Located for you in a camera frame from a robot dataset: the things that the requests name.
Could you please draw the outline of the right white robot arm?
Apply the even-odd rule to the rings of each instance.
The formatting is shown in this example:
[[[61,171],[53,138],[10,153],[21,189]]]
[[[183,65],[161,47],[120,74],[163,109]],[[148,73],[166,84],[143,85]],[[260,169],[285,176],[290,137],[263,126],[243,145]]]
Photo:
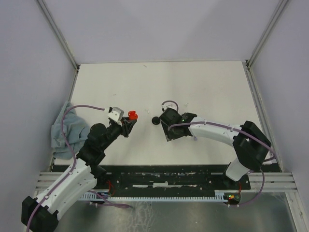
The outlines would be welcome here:
[[[193,113],[179,114],[173,108],[166,108],[158,117],[167,141],[182,137],[203,137],[221,142],[234,148],[236,158],[226,168],[222,176],[222,185],[233,189],[239,180],[249,172],[257,172],[267,161],[266,156],[271,152],[271,142],[251,122],[241,125],[222,124],[208,121]]]

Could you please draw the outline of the red earbud charging case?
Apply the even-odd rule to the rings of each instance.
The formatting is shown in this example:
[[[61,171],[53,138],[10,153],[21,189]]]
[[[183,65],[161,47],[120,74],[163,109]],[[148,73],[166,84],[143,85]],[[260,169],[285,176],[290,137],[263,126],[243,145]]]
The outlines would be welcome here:
[[[136,111],[129,111],[128,112],[128,118],[129,118],[129,120],[137,120],[138,115],[137,115]]]

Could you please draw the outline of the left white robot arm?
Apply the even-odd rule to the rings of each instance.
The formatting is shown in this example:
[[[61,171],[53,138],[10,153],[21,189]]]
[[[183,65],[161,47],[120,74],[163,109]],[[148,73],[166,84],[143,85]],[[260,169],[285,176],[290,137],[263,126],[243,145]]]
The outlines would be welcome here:
[[[128,137],[136,119],[121,118],[109,126],[94,124],[73,163],[45,191],[22,202],[21,222],[32,232],[53,232],[67,210],[89,190],[103,188],[106,170],[100,167],[105,150],[119,137]]]

